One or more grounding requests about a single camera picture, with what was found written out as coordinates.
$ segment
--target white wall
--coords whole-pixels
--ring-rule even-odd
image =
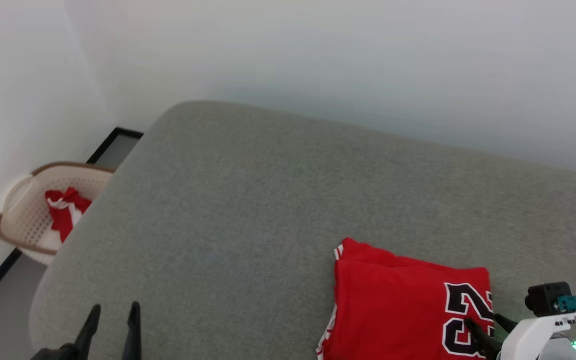
[[[184,100],[576,169],[576,0],[66,0],[121,124]]]
[[[0,0],[0,195],[22,174],[86,160],[112,130],[64,4]],[[13,247],[0,241],[0,265]]]

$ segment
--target folded red jersey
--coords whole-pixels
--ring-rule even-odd
[[[334,249],[333,314],[317,348],[324,360],[485,358],[464,324],[493,335],[485,268],[454,269],[358,243]]]

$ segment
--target red clothing in basket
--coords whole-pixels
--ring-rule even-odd
[[[80,196],[74,187],[68,187],[63,193],[59,190],[48,190],[45,192],[45,199],[52,217],[52,230],[59,231],[63,243],[92,201]]]

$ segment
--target gray mattress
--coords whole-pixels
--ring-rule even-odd
[[[32,343],[120,357],[132,301],[145,359],[313,359],[344,237],[487,267],[494,309],[531,285],[576,293],[576,173],[334,121],[219,102],[169,109],[39,285]],[[576,326],[569,332],[576,337]]]

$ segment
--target basket handle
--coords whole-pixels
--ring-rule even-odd
[[[6,198],[2,201],[2,203],[0,205],[0,214],[4,214],[4,212],[12,210],[12,208],[14,208],[19,203],[19,199],[26,196],[26,194],[30,190],[30,186],[27,186],[25,188],[25,191],[23,192],[23,194],[21,194],[21,196],[19,196],[17,198],[17,201],[15,203],[10,204],[10,201],[12,200],[14,194],[19,190],[19,188],[23,187],[25,184],[28,184],[29,182],[32,182],[33,178],[34,178],[34,176],[32,176],[32,175],[28,175],[25,178],[22,178],[21,180],[19,180],[18,183],[16,183],[10,189],[10,191],[7,192]]]

